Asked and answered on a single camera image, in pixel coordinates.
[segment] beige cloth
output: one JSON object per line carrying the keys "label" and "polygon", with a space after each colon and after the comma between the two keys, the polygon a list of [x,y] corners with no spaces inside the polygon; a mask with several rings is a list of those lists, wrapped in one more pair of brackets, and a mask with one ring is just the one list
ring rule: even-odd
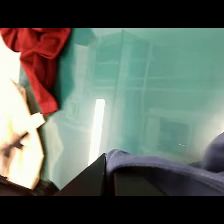
{"label": "beige cloth", "polygon": [[29,133],[21,143],[23,149],[14,148],[10,154],[8,169],[5,169],[4,156],[0,154],[0,172],[13,183],[33,189],[39,180],[43,162],[43,150],[36,130],[37,116],[30,115],[25,90],[9,79],[0,80],[0,149],[6,144]]}

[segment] bright light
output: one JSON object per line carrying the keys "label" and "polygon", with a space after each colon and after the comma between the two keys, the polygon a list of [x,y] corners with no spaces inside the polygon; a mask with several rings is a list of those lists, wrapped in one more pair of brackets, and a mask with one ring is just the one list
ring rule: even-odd
{"label": "bright light", "polygon": [[93,129],[89,151],[89,162],[88,166],[93,163],[99,156],[101,133],[103,126],[103,115],[104,115],[105,100],[97,99],[95,104]]}

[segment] red garment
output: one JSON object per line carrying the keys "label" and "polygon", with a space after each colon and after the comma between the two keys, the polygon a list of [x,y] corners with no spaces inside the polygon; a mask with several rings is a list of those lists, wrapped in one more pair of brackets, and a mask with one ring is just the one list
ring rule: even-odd
{"label": "red garment", "polygon": [[58,110],[49,90],[56,79],[57,56],[70,28],[0,28],[5,44],[21,52],[20,61],[43,114]]}

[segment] red fabric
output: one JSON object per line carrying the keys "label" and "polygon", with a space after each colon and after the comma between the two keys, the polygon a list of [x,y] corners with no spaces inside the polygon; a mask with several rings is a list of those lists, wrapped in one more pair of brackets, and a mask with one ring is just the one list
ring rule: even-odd
{"label": "red fabric", "polygon": [[65,45],[70,28],[0,28],[5,44],[21,52],[24,68],[43,114],[58,110],[49,90],[56,79],[57,56]]}

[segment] dark blue garment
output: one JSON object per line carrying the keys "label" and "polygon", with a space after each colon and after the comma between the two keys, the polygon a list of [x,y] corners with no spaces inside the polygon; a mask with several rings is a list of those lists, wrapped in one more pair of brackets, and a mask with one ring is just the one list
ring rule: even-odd
{"label": "dark blue garment", "polygon": [[121,150],[110,151],[106,160],[109,183],[118,170],[140,168],[139,174],[168,196],[224,196],[224,134],[210,144],[199,167]]}

